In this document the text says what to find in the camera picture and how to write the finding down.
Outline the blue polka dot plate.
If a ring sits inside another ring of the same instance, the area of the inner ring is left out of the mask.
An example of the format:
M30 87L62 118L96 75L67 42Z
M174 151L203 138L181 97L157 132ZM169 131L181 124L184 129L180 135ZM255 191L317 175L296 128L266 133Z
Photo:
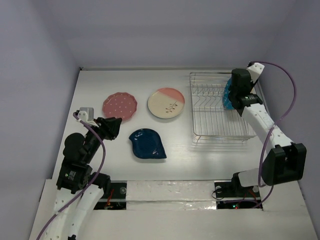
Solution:
M224 87L224 91L223 91L223 98L222 98L222 105L225 109L227 110L233 110L233 106L232 106L232 103L231 101L229 100L229 93L230 93L230 90L229 90L229 87L231 86L231 83L232 83L232 79L230 78L225 87Z

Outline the pink polka dot plate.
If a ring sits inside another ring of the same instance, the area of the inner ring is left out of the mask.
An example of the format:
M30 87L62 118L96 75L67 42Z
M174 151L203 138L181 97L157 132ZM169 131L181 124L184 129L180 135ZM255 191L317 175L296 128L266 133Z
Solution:
M102 113L106 118L121 118L129 121L136 113L138 102L127 92L116 92L109 95L102 104Z

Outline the dark blue leaf plate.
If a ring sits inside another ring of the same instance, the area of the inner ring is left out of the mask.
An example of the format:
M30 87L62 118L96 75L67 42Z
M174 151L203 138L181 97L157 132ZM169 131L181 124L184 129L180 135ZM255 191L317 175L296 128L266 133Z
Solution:
M138 129L128 139L132 143L133 154L139 159L160 160L167 158L161 137L153 129Z

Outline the pink and cream plate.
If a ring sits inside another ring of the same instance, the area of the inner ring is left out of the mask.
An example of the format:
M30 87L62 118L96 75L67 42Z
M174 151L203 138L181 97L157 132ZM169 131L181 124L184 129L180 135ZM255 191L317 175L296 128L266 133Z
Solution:
M185 106L185 97L177 89L159 88L147 100L149 111L157 118L172 119L180 115Z

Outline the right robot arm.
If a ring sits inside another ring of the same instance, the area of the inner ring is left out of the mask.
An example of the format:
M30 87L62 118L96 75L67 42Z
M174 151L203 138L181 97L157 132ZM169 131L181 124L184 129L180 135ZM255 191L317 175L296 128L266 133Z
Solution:
M259 166L233 175L230 190L235 196L242 196L249 187L272 187L299 181L304 175L306 147L285 135L268 114L262 99L252 92L263 70L264 65L255 63L231 71L228 100L263 144Z

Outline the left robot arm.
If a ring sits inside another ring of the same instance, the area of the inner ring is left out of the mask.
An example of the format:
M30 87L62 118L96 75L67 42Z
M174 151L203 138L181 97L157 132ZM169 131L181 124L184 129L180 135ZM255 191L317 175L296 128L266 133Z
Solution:
M72 133L64 141L53 216L42 231L45 240L78 240L98 201L113 195L110 176L101 173L104 163L94 172L90 162L99 148L102 158L106 158L103 141L117 138L122 119L88 119L83 115L84 111L73 114L88 130L87 134Z

